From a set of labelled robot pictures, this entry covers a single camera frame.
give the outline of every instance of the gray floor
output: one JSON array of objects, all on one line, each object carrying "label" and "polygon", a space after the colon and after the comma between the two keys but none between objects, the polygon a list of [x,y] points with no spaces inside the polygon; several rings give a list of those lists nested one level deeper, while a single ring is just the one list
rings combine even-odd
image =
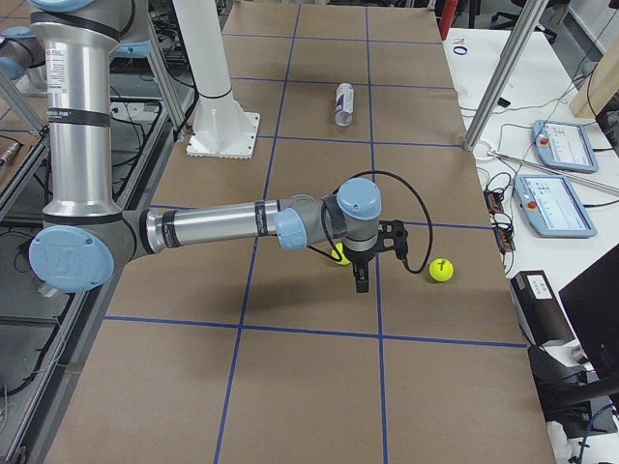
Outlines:
[{"label": "gray floor", "polygon": [[[487,29],[492,24],[491,17],[496,12],[502,11],[506,13],[518,14],[520,8],[514,5],[510,0],[482,0],[481,14],[476,17],[475,27],[477,29]],[[557,33],[558,37],[554,45],[559,60],[563,64],[568,74],[572,77],[576,75],[576,68],[585,55],[587,49],[582,49],[575,39],[578,31],[573,31],[574,27],[568,27],[571,21],[565,21],[563,24],[556,25],[552,20],[554,15],[553,9],[547,9],[542,15],[541,24]],[[455,27],[468,27],[468,10],[456,20]]]}]

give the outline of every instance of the black chair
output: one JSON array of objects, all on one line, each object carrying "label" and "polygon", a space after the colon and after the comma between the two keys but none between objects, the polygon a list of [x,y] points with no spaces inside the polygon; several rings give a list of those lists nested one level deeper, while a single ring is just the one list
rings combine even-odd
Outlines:
[{"label": "black chair", "polygon": [[[511,0],[511,1],[514,5],[516,5],[517,7],[521,7],[521,8],[524,8],[524,4],[526,3],[526,0]],[[549,0],[548,4],[545,7],[551,8],[551,7],[554,7],[555,5],[570,3],[570,1],[571,0]],[[496,12],[496,14],[492,17],[492,22],[495,22],[499,17],[505,17],[508,20],[506,22],[502,22],[501,24],[495,24],[492,27],[490,27],[490,29],[509,29],[511,27],[514,27],[516,25],[516,21],[519,18],[519,14]],[[542,24],[539,24],[536,27],[536,31],[544,32],[548,36],[548,41],[551,44],[554,44],[554,41],[557,38],[556,32],[551,31],[547,27],[544,27]]]}]

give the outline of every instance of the white table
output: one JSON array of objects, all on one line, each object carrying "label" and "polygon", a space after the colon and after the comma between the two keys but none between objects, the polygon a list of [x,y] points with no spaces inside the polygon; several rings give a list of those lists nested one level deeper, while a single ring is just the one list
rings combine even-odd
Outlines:
[{"label": "white table", "polygon": [[[449,62],[454,85],[458,93],[461,108],[477,108],[489,80],[496,67],[501,50],[509,36],[508,31],[452,29],[444,42],[445,53]],[[467,52],[464,55],[454,53],[454,47],[463,45]],[[516,68],[503,91],[502,97],[509,102],[511,110],[506,111],[497,107],[487,124],[482,139],[495,148],[500,141],[500,152],[514,158],[523,158],[531,146],[532,130],[514,127],[503,127],[503,136],[500,139],[502,125],[509,123],[531,127],[536,120],[550,117],[551,120],[564,122],[591,123],[593,120],[578,120],[570,109],[569,102],[576,94],[572,86],[571,77],[567,75],[563,66],[554,54],[551,46],[542,33],[535,33],[531,37]],[[514,110],[526,106],[543,107]],[[466,127],[472,121],[474,111],[462,109],[462,116]],[[591,144],[595,149],[609,148],[608,141],[600,128],[593,124],[587,126]],[[511,170],[497,159],[486,158],[487,146],[479,144],[475,150],[477,165],[487,170],[490,175],[501,171]],[[604,184],[619,187],[619,159],[614,151],[597,152],[596,157],[600,171],[595,174],[582,176]],[[531,148],[526,159],[540,163]],[[540,173],[539,171],[523,167],[521,173]],[[482,185],[486,184],[486,176],[480,175]],[[504,187],[507,177],[501,176],[492,187]],[[572,182],[576,193],[585,204],[605,203],[616,197],[593,190]],[[515,200],[511,199],[511,190],[506,193],[504,208],[514,220],[516,253],[514,264],[508,273],[512,277],[519,271],[545,271],[552,288],[558,292],[574,277],[594,263],[619,242],[617,234],[617,219],[619,205],[588,210],[598,235],[591,239],[542,239],[536,236],[526,218],[519,210]],[[508,256],[506,264],[511,264],[512,257]],[[552,350],[552,354],[563,363],[574,365],[569,356],[568,347],[559,347]],[[577,448],[577,440],[573,440],[573,447]],[[590,438],[587,442],[591,448],[585,452],[584,463],[599,461],[617,461],[619,456],[619,434],[604,435]]]}]

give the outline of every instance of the blue and white control panel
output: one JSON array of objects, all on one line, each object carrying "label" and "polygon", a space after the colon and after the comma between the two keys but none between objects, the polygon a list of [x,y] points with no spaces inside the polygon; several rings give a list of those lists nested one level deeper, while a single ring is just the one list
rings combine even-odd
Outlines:
[{"label": "blue and white control panel", "polygon": [[540,120],[533,125],[533,134],[538,155],[546,166],[566,171],[598,171],[583,125]]},{"label": "blue and white control panel", "polygon": [[567,177],[518,175],[514,192],[531,227],[541,237],[597,235],[598,231]]}]

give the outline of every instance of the yellow-green ball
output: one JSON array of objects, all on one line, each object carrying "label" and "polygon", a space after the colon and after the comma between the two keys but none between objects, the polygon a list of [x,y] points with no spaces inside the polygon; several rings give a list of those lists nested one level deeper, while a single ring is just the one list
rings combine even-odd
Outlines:
[{"label": "yellow-green ball", "polygon": [[[350,264],[350,261],[348,261],[348,258],[346,258],[346,256],[344,255],[344,245],[339,242],[338,244],[336,244],[336,248],[339,251],[339,254],[341,255],[341,261],[336,261],[340,266],[346,266],[348,264]],[[336,251],[334,249],[331,250],[331,255],[338,259],[338,254],[336,253]]]},{"label": "yellow-green ball", "polygon": [[429,265],[429,274],[437,282],[446,282],[454,276],[454,265],[449,259],[436,258]]}]

